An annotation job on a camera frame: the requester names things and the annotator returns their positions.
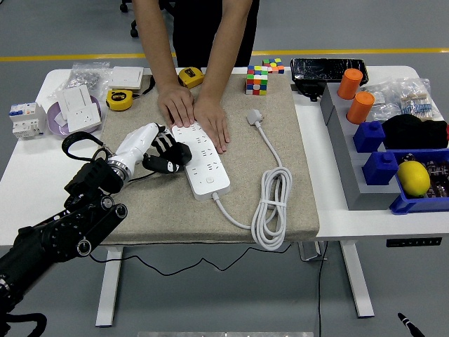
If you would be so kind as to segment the person's left hand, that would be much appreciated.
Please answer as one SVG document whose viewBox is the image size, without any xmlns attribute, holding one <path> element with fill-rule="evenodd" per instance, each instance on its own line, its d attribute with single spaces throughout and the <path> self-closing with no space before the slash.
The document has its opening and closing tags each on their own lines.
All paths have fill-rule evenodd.
<svg viewBox="0 0 449 337">
<path fill-rule="evenodd" d="M 194 103 L 194 117 L 213 142 L 217 153 L 224 154 L 231 139 L 227 115 L 220 101 L 199 96 Z"/>
</svg>

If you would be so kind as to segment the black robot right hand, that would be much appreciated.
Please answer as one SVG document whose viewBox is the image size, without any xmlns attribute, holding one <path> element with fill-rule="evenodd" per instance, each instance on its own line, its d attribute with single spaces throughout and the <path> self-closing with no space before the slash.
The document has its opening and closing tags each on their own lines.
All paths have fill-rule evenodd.
<svg viewBox="0 0 449 337">
<path fill-rule="evenodd" d="M 401 320 L 403 325 L 409 330 L 411 336 L 424 337 L 424 334 L 404 314 L 398 312 L 397 316 Z"/>
</svg>

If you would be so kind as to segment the person's right hand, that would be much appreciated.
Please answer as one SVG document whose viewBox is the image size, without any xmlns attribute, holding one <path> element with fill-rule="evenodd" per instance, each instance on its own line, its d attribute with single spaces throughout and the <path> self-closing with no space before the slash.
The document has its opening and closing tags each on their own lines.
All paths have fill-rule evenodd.
<svg viewBox="0 0 449 337">
<path fill-rule="evenodd" d="M 158 105 L 169 127 L 188 127 L 194 123 L 194 97 L 179 84 L 158 87 Z"/>
</svg>

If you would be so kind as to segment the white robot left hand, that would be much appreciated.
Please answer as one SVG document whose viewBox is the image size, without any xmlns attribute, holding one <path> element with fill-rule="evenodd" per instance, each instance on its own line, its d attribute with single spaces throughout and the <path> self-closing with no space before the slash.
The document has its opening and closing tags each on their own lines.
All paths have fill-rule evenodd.
<svg viewBox="0 0 449 337">
<path fill-rule="evenodd" d="M 168 128 L 150 123 L 129 133 L 107 163 L 123 180 L 129 180 L 137 164 L 149 171 L 170 174 L 183 170 L 191 159 L 189 147 L 176 141 Z"/>
</svg>

